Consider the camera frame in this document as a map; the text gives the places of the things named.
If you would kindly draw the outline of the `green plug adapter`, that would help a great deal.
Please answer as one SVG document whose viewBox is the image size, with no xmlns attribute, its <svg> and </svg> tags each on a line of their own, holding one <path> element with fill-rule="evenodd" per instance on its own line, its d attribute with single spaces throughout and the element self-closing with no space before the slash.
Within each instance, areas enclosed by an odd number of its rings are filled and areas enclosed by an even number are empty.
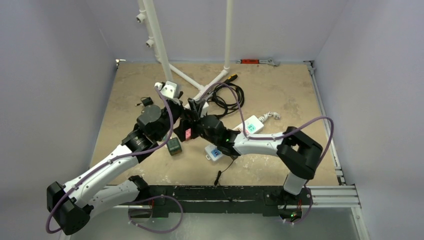
<svg viewBox="0 0 424 240">
<path fill-rule="evenodd" d="M 175 156 L 183 151 L 181 147 L 181 143 L 179 139 L 176 137 L 170 138 L 168 142 L 166 143 L 166 147 L 171 156 Z"/>
</svg>

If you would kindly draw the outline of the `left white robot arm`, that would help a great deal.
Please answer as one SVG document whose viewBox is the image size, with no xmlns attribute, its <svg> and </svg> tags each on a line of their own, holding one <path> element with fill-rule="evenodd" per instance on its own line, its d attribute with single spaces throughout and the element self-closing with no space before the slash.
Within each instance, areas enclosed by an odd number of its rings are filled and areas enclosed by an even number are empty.
<svg viewBox="0 0 424 240">
<path fill-rule="evenodd" d="M 205 100 L 190 98 L 188 102 L 189 108 L 183 107 L 178 99 L 164 99 L 164 108 L 154 104 L 145 106 L 133 130 L 107 157 L 64 184 L 57 181 L 50 184 L 46 189 L 49 212 L 46 232 L 63 232 L 70 236 L 80 231 L 90 219 L 120 204 L 152 204 L 165 199 L 162 193 L 155 195 L 139 175 L 114 187 L 106 186 L 169 143 L 177 120 L 183 124 L 185 120 L 192 122 L 205 115 Z"/>
</svg>

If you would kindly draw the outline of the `black plug adapter with cable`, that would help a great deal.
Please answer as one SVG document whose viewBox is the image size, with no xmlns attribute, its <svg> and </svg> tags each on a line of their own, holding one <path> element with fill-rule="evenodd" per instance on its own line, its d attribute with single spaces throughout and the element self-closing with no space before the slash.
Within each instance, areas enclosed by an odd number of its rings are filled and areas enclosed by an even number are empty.
<svg viewBox="0 0 424 240">
<path fill-rule="evenodd" d="M 134 106 L 138 107 L 143 105 L 144 107 L 147 107 L 149 105 L 153 105 L 154 101 L 152 100 L 151 97 L 141 97 L 139 103 L 136 103 Z"/>
</svg>

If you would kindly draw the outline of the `black plug with cable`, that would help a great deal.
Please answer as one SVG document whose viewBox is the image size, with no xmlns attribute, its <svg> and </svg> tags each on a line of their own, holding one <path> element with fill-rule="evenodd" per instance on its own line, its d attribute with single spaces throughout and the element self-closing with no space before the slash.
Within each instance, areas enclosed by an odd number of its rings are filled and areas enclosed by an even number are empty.
<svg viewBox="0 0 424 240">
<path fill-rule="evenodd" d="M 216 175 L 216 178 L 215 178 L 215 180 L 214 180 L 214 182 L 213 182 L 213 185 L 214 186 L 218 186 L 218 185 L 220 185 L 220 177 L 221 177 L 221 175 L 225 172 L 225 171 L 227 171 L 232 165 L 233 165 L 233 163 L 235 162 L 235 160 L 236 159 L 238 159 L 239 157 L 238 156 L 234 156 L 234 157 L 232 157 L 231 158 L 231 163 L 224 169 L 224 170 L 219 170 L 218 172 L 217 172 L 217 175 Z"/>
</svg>

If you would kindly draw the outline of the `pink power socket block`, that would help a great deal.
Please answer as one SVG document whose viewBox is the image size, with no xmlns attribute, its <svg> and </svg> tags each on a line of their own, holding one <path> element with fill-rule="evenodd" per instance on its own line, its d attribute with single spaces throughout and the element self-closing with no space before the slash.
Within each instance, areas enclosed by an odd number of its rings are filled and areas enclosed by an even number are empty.
<svg viewBox="0 0 424 240">
<path fill-rule="evenodd" d="M 188 140 L 190 140 L 190 139 L 191 139 L 191 137 L 192 137 L 192 129 L 191 129 L 191 128 L 188 128 L 188 129 L 185 131 L 185 140 L 186 140 L 186 141 L 188 141 Z"/>
</svg>

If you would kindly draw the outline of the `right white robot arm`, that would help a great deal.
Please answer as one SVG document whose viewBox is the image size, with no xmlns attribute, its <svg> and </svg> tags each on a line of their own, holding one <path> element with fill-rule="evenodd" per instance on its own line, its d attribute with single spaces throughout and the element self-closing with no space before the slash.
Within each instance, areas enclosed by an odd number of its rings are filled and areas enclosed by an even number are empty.
<svg viewBox="0 0 424 240">
<path fill-rule="evenodd" d="M 279 157 L 289 170 L 280 191 L 288 204 L 300 198 L 302 188 L 314 178 L 328 150 L 302 132 L 302 127 L 289 126 L 285 132 L 272 134 L 247 134 L 243 129 L 226 128 L 215 115 L 182 117 L 174 133 L 182 142 L 201 137 L 232 159 L 249 154 Z"/>
</svg>

